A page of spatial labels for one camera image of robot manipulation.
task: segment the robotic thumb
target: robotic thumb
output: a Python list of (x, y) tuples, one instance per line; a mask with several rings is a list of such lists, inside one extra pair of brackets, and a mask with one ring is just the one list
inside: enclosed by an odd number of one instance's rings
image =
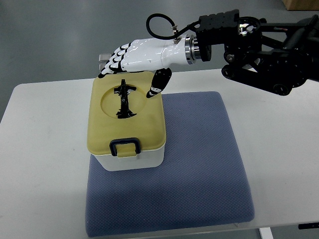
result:
[(171, 74), (170, 68), (157, 70), (153, 76), (152, 85), (146, 97), (151, 98), (164, 90), (171, 78)]

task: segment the white table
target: white table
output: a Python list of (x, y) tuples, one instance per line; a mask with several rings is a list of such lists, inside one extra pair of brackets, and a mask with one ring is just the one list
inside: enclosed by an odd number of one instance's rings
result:
[[(0, 237), (87, 238), (93, 79), (17, 86), (0, 124)], [(220, 70), (174, 73), (164, 93), (218, 91), (250, 183), (249, 223), (111, 236), (154, 237), (319, 221), (319, 84), (286, 97), (222, 77)]]

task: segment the blue mat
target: blue mat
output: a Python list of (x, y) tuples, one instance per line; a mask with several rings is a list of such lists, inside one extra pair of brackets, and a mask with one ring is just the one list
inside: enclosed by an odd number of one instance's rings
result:
[(241, 223), (254, 218), (245, 169), (220, 94), (162, 97), (167, 140), (159, 167), (109, 172), (91, 156), (88, 236)]

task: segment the gray floor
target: gray floor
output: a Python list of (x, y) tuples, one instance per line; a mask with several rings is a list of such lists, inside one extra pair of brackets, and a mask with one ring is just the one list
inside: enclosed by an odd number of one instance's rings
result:
[[(155, 12), (170, 16), (182, 29), (201, 15), (239, 9), (241, 16), (268, 22), (296, 22), (318, 11), (286, 11), (281, 0), (1, 0), (0, 119), (15, 86), (23, 83), (95, 78), (98, 55), (135, 39), (150, 38), (145, 21)], [(155, 32), (171, 35), (165, 20)], [(223, 47), (213, 47), (211, 62), (172, 70), (218, 69)], [(274, 239), (319, 238), (319, 230), (272, 228)], [(257, 230), (176, 237), (179, 239), (258, 239)]]

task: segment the plastic container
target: plastic container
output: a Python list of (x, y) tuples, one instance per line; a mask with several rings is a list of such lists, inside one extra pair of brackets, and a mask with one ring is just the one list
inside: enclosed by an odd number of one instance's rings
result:
[(157, 167), (163, 162), (166, 131), (161, 94), (146, 98), (153, 75), (123, 73), (94, 80), (87, 147), (108, 171)]

